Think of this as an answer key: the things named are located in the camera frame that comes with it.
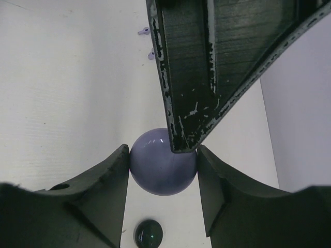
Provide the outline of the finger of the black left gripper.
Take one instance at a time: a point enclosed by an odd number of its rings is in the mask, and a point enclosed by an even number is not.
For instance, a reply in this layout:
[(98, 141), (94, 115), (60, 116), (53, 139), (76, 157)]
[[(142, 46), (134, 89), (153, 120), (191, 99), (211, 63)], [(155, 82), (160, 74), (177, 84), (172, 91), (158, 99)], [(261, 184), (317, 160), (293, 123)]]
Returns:
[(171, 150), (195, 150), (330, 1), (147, 1)]

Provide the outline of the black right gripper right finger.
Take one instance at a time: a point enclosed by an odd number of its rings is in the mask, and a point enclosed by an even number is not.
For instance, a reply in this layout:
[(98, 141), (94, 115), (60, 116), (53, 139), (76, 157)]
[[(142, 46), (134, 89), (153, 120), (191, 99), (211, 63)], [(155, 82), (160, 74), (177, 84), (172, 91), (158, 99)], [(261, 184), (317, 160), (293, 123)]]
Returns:
[(330, 187), (290, 193), (197, 150), (206, 235), (212, 247), (330, 247)]

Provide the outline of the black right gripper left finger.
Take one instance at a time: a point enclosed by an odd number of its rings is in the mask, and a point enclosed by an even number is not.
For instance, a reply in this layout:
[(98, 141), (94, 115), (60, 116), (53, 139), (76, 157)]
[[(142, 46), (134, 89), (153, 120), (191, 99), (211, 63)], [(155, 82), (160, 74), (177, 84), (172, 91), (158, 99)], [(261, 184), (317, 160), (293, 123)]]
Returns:
[(49, 190), (1, 184), (1, 247), (119, 247), (129, 148)]

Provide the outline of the black charging case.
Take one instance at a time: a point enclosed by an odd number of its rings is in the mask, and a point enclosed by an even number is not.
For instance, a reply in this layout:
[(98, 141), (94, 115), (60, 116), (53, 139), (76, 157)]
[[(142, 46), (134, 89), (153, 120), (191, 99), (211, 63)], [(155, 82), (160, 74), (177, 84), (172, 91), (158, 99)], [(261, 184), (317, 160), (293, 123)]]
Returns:
[(134, 231), (134, 241), (138, 248), (158, 248), (163, 240), (163, 229), (155, 220), (142, 221)]

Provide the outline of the lilac charging case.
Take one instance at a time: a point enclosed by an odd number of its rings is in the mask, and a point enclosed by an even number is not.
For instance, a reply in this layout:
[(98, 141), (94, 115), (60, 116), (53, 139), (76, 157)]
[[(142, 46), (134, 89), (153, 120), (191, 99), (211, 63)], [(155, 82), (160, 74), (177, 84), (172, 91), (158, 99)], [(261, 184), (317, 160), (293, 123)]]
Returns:
[(197, 152), (173, 153), (168, 130), (152, 129), (132, 145), (130, 172), (145, 191), (159, 196), (175, 195), (193, 182), (197, 173)]

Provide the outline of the lilac earbud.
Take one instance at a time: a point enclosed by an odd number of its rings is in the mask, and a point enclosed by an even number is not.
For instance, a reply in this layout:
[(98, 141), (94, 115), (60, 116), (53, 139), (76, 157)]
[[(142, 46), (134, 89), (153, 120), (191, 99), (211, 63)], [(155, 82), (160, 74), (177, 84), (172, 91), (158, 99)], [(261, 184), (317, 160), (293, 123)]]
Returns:
[(149, 27), (144, 27), (142, 30), (138, 31), (138, 35), (149, 35), (150, 32)]
[(150, 53), (148, 54), (148, 59), (149, 60), (154, 60), (155, 59), (155, 52), (154, 52), (154, 49), (152, 48)]

